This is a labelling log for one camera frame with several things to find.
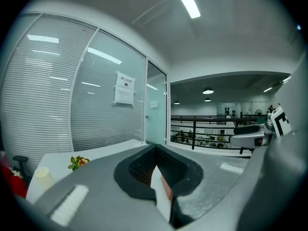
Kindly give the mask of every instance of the white paper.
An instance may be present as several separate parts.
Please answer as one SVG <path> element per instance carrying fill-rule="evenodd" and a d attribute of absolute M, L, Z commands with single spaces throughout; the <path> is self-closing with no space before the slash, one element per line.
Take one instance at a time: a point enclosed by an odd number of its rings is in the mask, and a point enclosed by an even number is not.
<path fill-rule="evenodd" d="M 151 101 L 150 102 L 150 108 L 157 108 L 157 107 L 158 107 L 157 101 Z"/>
<path fill-rule="evenodd" d="M 124 75 L 120 72 L 117 73 L 116 84 L 117 87 L 124 88 L 126 90 L 134 91 L 135 78 Z"/>
<path fill-rule="evenodd" d="M 134 91 L 115 87 L 115 103 L 134 104 Z"/>

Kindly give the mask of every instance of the paper cup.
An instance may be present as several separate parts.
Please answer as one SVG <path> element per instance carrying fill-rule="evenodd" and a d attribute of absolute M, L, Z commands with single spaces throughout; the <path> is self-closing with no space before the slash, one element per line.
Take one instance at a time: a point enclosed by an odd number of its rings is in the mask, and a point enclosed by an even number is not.
<path fill-rule="evenodd" d="M 37 168 L 34 172 L 34 176 L 44 191 L 48 190 L 55 183 L 55 180 L 51 176 L 49 168 L 47 167 Z"/>

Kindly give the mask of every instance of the red object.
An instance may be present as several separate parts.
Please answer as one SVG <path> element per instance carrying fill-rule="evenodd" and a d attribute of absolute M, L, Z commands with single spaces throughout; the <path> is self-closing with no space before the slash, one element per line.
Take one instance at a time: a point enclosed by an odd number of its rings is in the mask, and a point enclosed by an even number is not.
<path fill-rule="evenodd" d="M 1 172 L 4 176 L 4 179 L 6 183 L 9 185 L 11 191 L 18 196 L 26 198 L 27 188 L 23 180 L 20 177 L 13 175 L 10 169 L 4 166 L 0 166 L 0 167 L 1 167 Z"/>

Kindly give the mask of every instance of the desk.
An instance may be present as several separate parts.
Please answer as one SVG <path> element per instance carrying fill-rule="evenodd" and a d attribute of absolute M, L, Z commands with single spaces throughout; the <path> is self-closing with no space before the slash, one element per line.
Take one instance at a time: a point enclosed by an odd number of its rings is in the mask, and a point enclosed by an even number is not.
<path fill-rule="evenodd" d="M 67 153 L 54 153 L 54 154 L 45 154 L 40 161 L 38 167 L 48 167 L 50 174 L 55 179 L 56 182 L 63 179 L 67 175 L 73 173 L 71 169 L 67 167 L 70 165 L 71 156 L 82 156 L 88 158 L 89 160 L 94 160 L 100 157 L 109 156 L 116 154 L 125 150 L 133 149 L 140 147 L 141 142 L 138 140 L 129 140 L 126 142 L 113 144 L 105 147 L 100 147 L 91 150 L 79 151 L 79 152 L 67 152 Z M 39 197 L 42 196 L 44 191 L 42 190 L 41 185 L 35 177 L 32 178 L 26 200 L 34 204 Z"/>

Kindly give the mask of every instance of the round ceiling light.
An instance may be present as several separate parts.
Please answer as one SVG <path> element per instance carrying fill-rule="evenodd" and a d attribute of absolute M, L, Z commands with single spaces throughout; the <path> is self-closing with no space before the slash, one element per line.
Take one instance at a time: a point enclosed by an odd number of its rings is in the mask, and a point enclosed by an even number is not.
<path fill-rule="evenodd" d="M 211 93 L 213 93 L 214 91 L 213 91 L 213 89 L 212 88 L 210 88 L 210 87 L 206 87 L 206 88 L 204 88 L 203 89 L 203 94 L 211 94 Z"/>

